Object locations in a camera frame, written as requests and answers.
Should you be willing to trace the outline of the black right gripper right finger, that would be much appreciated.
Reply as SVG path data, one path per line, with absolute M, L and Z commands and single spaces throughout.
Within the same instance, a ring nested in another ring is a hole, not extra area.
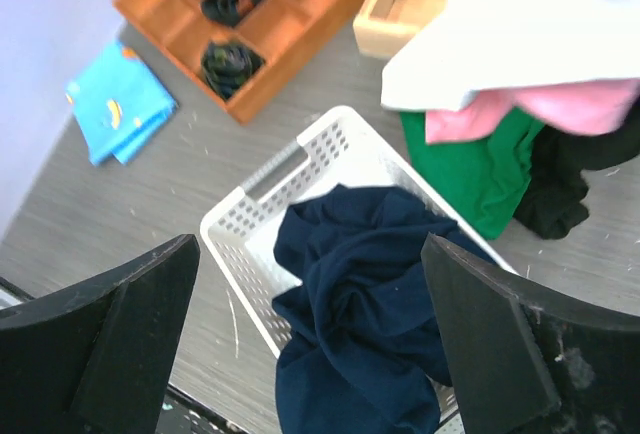
M 466 432 L 638 432 L 638 316 L 439 236 L 428 236 L 422 262 Z

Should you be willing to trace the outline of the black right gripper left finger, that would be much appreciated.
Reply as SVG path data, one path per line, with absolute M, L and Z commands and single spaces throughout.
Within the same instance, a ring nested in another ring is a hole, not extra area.
M 2 432 L 154 432 L 199 260 L 183 234 L 2 309 Z

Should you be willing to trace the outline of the navy blue t shirt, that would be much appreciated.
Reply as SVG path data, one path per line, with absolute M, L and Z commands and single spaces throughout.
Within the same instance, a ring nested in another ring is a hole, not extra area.
M 476 256 L 458 223 L 398 187 L 348 188 L 288 207 L 276 262 L 299 285 L 275 297 L 291 328 L 276 365 L 285 433 L 432 433 L 451 377 L 421 250 L 441 236 Z

